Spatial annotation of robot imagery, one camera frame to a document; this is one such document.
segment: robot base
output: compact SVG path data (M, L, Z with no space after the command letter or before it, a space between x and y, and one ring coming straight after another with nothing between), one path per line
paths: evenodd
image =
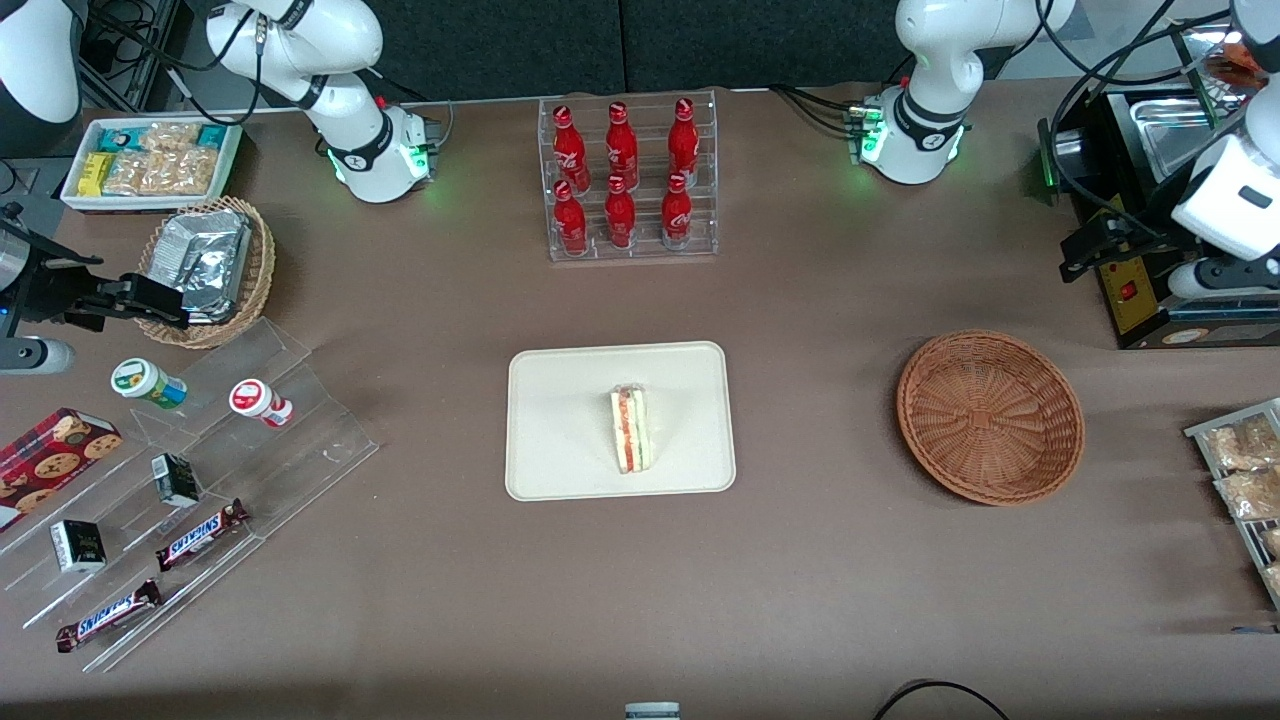
M355 172L343 168L333 152L329 154L338 179L365 202L390 202L435 177L440 123L398 106L383 111L392 120L392 142L371 168Z
M876 168L893 182L923 184L942 174L947 163L955 159L964 128L936 149L920 150L893 117L893 105L901 94L901 87L891 87L881 95L864 100L869 113L860 120L860 129L867 136L850 140L850 145L856 147L852 159L855 164Z

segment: coca-cola bottle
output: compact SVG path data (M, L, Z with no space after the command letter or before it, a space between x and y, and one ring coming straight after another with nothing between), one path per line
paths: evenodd
M622 176L627 190L635 190L640 184L640 145L636 131L627 120L627 106L622 102L609 104L609 132L604 136L604 147L609 151L609 172Z
M685 176L685 187L698 184L698 127L694 126L694 101L676 100L676 124L667 136L671 172Z
M671 173L667 179L667 196L662 199L662 243L667 250L684 250L689 246L689 219L694 204L685 192L685 176Z
M568 181L556 181L556 232L568 255L586 254L586 213L582 204L573 197Z
M552 110L552 122L556 123L556 163L573 193L582 195L591 187L591 172L586 169L586 143L582 142L582 133L573 127L573 114L564 105Z
M636 229L636 202L627 192L626 179L613 173L609 176L609 197L604 200L604 217L609 220L609 242L626 250Z

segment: foil wrapped food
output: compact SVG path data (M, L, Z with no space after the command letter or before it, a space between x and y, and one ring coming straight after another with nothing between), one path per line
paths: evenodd
M169 218L147 277L182 291L192 324L225 323L236 314L252 234L252 222L236 210Z

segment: table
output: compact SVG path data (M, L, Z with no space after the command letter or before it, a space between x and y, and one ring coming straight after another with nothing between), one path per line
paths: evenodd
M334 182L302 115L255 119L232 191L278 238L268 315L385 446L110 674L61 662L0 593L0 714L846 719L931 676L1015 717L1274 716L1280 641L1225 633L1268 621L1266 594L1179 430L1276 395L1276 355L1114 350L1098 290L1057 277L1068 205L1027 197L1064 90L984 87L923 187L721 91L722 255L622 268L547 260L536 102L461 106L439 181L385 206ZM125 272L156 223L68 213L58 240ZM961 501L899 437L906 357L969 327L1030 342L1080 396L1084 462L1041 503ZM197 357L127 322L41 332L79 363L0 379L0 437L64 404L123 415L125 356ZM728 356L732 488L506 495L516 352L687 340ZM911 716L984 716L942 692Z

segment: wicker basket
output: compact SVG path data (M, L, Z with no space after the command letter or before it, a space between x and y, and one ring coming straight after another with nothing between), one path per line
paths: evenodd
M897 420L931 475L987 505L1044 498L1084 452L1084 415L1062 373L1027 343L986 331L936 337L911 356Z
M262 315L262 307L266 306L266 296L271 290L271 272L275 270L275 241L271 238L271 228L266 227L262 217L252 205L236 197L219 197L205 205L183 208L177 214L210 213L212 210L238 210L253 223L253 236L250 238L248 258L244 259L244 273L241 279L236 314L232 315L230 320L219 325L191 325L184 331L161 323L138 320L142 332L156 342L179 345L191 350L218 347L248 329ZM151 254L155 252L163 227L161 224L156 232L151 233L151 242L142 251L142 263L138 264L138 270L142 273L146 273L151 265Z

